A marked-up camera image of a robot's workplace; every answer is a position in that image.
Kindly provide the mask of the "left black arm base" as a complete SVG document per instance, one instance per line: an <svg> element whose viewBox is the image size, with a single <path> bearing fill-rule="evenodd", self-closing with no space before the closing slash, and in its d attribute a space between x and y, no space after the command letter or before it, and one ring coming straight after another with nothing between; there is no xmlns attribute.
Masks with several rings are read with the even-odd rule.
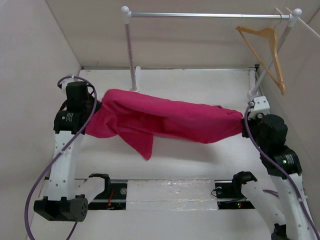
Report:
<svg viewBox="0 0 320 240"><path fill-rule="evenodd" d="M128 183L112 182L109 192L97 195L88 205L89 210L126 210Z"/></svg>

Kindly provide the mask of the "pink trousers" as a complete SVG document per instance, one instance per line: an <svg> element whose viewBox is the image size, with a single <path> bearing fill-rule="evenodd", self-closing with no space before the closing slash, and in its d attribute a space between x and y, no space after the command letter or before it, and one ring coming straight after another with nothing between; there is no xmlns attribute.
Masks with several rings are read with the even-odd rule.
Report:
<svg viewBox="0 0 320 240"><path fill-rule="evenodd" d="M119 136L149 160L154 136L211 144L242 130L243 115L236 110L109 89L85 132L101 139Z"/></svg>

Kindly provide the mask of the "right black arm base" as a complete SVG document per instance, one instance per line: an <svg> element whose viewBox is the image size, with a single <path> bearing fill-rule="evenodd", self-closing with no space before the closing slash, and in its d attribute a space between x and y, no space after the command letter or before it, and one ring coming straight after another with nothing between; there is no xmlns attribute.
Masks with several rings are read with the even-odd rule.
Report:
<svg viewBox="0 0 320 240"><path fill-rule="evenodd" d="M248 210L255 208L247 198L235 189L231 180L215 181L211 195L216 198L219 210Z"/></svg>

